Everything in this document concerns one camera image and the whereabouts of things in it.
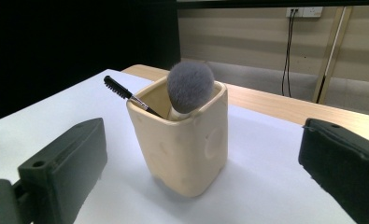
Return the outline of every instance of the table surface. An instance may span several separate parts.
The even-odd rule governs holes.
[[[291,116],[278,119],[252,109],[257,101],[258,110],[272,106],[281,111],[285,102],[304,102],[267,93],[227,85],[233,104],[228,108],[228,160],[202,195],[182,197],[153,178],[125,102],[103,79],[111,76],[135,93],[151,83],[141,76],[155,80],[166,74],[144,65],[106,70],[0,119],[0,178],[16,182],[17,167],[60,134],[82,121],[103,118],[108,163],[75,223],[354,223],[298,163],[302,126],[290,122]],[[297,122],[309,116],[305,110],[300,114],[295,117],[303,119]]]
[[[137,64],[122,72],[157,80],[169,72],[163,69]],[[327,105],[318,105],[248,88],[226,84],[230,105],[239,105],[275,118],[304,125],[306,119],[323,119],[347,128],[369,140],[369,115]]]

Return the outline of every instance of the wall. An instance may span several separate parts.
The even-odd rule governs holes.
[[[293,26],[291,71],[320,72],[336,7],[318,20]],[[182,9],[178,12],[181,57],[283,70],[289,20],[286,8]],[[333,77],[369,81],[369,7],[354,7]]]
[[[293,25],[291,70],[317,75],[334,20],[325,7],[318,20]],[[188,9],[178,12],[181,57],[283,70],[289,20],[286,8]]]

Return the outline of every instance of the brush handle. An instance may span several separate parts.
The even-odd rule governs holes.
[[[189,118],[190,115],[191,115],[191,112],[188,114],[181,114],[177,112],[174,107],[171,106],[169,114],[167,115],[167,119],[171,121],[181,121],[181,120]]]
[[[162,118],[161,115],[159,115],[157,112],[155,112],[153,109],[151,109],[149,106],[147,106],[146,104],[144,104],[140,99],[138,99],[137,97],[135,96],[131,96],[130,100],[132,100],[133,102],[136,102],[138,103],[139,105],[141,105],[141,107],[143,107],[144,110],[150,112],[151,114],[155,115],[155,116],[158,116],[160,118]]]

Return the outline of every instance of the spoolie brush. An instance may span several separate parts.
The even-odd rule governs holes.
[[[139,100],[131,92],[129,92],[128,89],[124,88],[120,83],[118,83],[117,81],[112,79],[112,77],[106,76],[105,77],[105,84],[109,89],[111,89],[112,91],[117,93],[123,99],[129,99],[132,102],[135,102],[138,105],[140,105],[144,110],[146,110],[146,111],[150,112],[151,114],[161,118],[161,115],[159,115],[157,112],[155,112],[149,106],[144,104],[141,100]]]

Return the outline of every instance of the makeup brush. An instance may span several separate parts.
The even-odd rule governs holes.
[[[132,102],[135,102],[136,104],[140,105],[144,110],[150,112],[153,115],[156,115],[161,118],[161,115],[159,115],[157,112],[155,112],[153,109],[151,109],[149,106],[144,104],[140,99],[135,97],[131,92],[128,91],[128,89],[124,88],[120,83],[112,79],[110,76],[105,77],[105,84],[106,86],[117,93],[120,97],[123,99],[129,99]]]
[[[176,64],[167,77],[167,92],[172,103],[168,119],[188,118],[194,109],[210,100],[213,86],[213,72],[204,63]]]

